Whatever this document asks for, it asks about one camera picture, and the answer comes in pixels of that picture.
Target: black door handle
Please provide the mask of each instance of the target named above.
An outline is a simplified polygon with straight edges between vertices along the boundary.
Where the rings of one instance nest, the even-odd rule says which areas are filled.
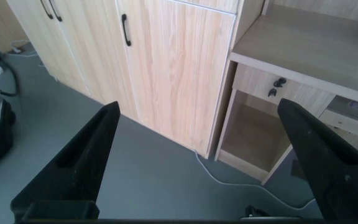
[[[57,20],[59,20],[59,22],[63,21],[62,18],[56,14],[55,8],[50,0],[49,0],[49,4],[52,7],[53,13],[55,13]]]
[[[53,19],[52,14],[49,14],[48,11],[47,11],[47,8],[45,8],[44,2],[42,0],[40,0],[40,2],[41,2],[42,7],[44,8],[45,12],[47,13],[49,19]]]
[[[127,38],[127,31],[125,30],[125,20],[127,20],[127,15],[123,14],[121,16],[121,21],[122,21],[122,29],[124,30],[124,36],[125,36],[125,42],[127,42],[128,47],[131,46],[131,42],[128,40]]]

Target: gray floor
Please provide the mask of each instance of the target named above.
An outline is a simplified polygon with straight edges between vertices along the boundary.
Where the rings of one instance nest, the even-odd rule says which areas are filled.
[[[6,98],[17,115],[14,147],[0,160],[0,223],[12,223],[10,201],[54,157],[101,105],[57,83],[38,57],[8,56],[22,87]],[[9,72],[0,88],[13,90]],[[304,180],[290,177],[292,154],[266,188],[299,206],[313,198]],[[248,175],[221,162],[202,159],[225,182],[257,184]],[[253,187],[231,187],[211,179],[184,147],[122,116],[96,202],[100,218],[167,218],[237,220],[248,205],[271,215],[321,217],[312,203],[302,211],[284,207]]]

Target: cabinet door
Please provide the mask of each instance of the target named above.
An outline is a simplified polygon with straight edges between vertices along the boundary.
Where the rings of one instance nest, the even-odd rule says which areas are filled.
[[[205,156],[234,15],[175,1],[117,3],[140,122]]]
[[[88,95],[89,92],[80,70],[49,2],[46,0],[8,0],[8,4],[48,72],[62,83]]]
[[[115,1],[52,2],[92,97],[103,104],[118,101],[124,115],[137,119]]]

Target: open shelf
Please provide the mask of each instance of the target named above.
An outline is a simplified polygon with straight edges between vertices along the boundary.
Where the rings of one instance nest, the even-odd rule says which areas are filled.
[[[230,59],[358,101],[358,21],[273,4]]]
[[[290,145],[277,105],[238,90],[232,97],[218,159],[263,181]]]

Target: white cable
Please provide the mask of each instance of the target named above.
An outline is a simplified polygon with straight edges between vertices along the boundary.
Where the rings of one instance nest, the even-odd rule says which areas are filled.
[[[307,202],[304,206],[298,208],[298,207],[294,207],[294,206],[291,206],[287,203],[285,203],[283,200],[279,199],[276,195],[274,195],[273,193],[271,193],[270,191],[268,191],[266,188],[260,186],[260,185],[256,185],[256,184],[232,184],[232,183],[225,183],[225,182],[221,182],[220,180],[218,180],[217,178],[215,178],[211,173],[210,171],[206,168],[206,166],[201,162],[201,160],[199,159],[198,157],[198,154],[197,152],[196,153],[196,158],[198,160],[198,162],[203,166],[204,170],[207,172],[207,174],[212,178],[214,179],[216,182],[220,183],[220,184],[223,184],[223,185],[229,185],[229,186],[243,186],[243,187],[256,187],[258,189],[262,189],[264,190],[265,192],[267,192],[270,196],[272,196],[275,200],[277,200],[278,202],[280,202],[281,204],[283,204],[284,206],[286,206],[287,208],[290,208],[292,210],[296,210],[296,211],[301,211],[303,209],[305,209],[307,206],[309,206],[312,202],[316,201],[316,199],[312,199],[310,200],[309,202]]]
[[[18,49],[17,47],[13,46],[13,44],[14,43],[21,43],[21,42],[30,42],[30,41],[29,40],[13,40],[11,42],[11,49],[17,54],[19,54],[22,51],[20,49]]]
[[[36,51],[32,51],[28,54],[7,54],[11,56],[17,56],[17,57],[35,57],[38,56],[38,53]]]

